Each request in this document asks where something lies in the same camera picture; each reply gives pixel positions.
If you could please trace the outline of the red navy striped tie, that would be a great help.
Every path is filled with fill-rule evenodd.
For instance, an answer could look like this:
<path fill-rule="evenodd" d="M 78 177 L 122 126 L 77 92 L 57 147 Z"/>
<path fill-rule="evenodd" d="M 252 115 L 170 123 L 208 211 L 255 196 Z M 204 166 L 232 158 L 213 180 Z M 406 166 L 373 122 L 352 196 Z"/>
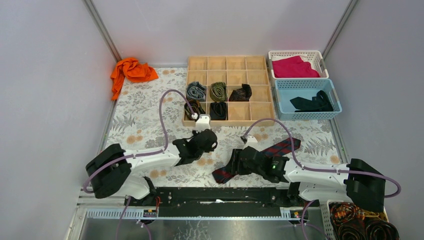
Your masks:
<path fill-rule="evenodd" d="M 286 154 L 291 153 L 292 150 L 299 149 L 300 146 L 301 146 L 301 140 L 295 138 L 294 142 L 292 143 L 291 140 L 287 138 L 259 152 L 263 152 L 269 157 L 271 156 L 286 157 L 285 156 Z M 232 178 L 238 176 L 238 175 L 232 175 L 229 173 L 229 162 L 226 166 L 218 168 L 212 172 L 212 176 L 218 184 L 225 184 Z"/>

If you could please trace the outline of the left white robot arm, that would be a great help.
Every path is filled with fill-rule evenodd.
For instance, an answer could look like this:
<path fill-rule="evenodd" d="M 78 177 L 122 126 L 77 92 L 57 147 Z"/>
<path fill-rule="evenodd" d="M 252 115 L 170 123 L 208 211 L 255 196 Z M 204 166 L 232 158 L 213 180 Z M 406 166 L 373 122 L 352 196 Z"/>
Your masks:
<path fill-rule="evenodd" d="M 88 179 L 83 190 L 97 199 L 123 194 L 148 206 L 155 200 L 154 186 L 148 177 L 140 177 L 141 172 L 191 164 L 204 153 L 214 151 L 217 145 L 218 138 L 210 129 L 194 132 L 189 138 L 176 139 L 166 150 L 126 151 L 114 143 L 85 166 Z"/>

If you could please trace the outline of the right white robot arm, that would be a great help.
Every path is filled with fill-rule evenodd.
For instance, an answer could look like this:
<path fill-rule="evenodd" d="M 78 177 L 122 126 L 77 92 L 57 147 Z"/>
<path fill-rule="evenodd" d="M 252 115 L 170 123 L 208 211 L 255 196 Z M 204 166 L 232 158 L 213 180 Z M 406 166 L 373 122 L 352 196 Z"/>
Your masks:
<path fill-rule="evenodd" d="M 257 174 L 271 183 L 288 183 L 282 198 L 285 205 L 332 200 L 354 203 L 370 212 L 384 210 L 386 181 L 366 162 L 354 158 L 349 164 L 325 165 L 323 171 L 313 171 L 317 165 L 301 167 L 287 156 L 289 152 L 290 146 L 262 151 L 251 146 L 233 149 L 226 169 L 231 175 Z"/>

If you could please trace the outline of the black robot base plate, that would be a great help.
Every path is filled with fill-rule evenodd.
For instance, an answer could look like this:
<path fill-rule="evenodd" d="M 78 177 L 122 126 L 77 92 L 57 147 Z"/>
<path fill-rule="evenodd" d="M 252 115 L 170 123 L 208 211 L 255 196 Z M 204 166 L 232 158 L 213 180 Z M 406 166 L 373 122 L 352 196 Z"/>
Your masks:
<path fill-rule="evenodd" d="M 287 188 L 277 187 L 157 187 L 142 199 L 125 200 L 131 207 L 203 208 L 263 207 L 303 209 L 307 201 Z"/>

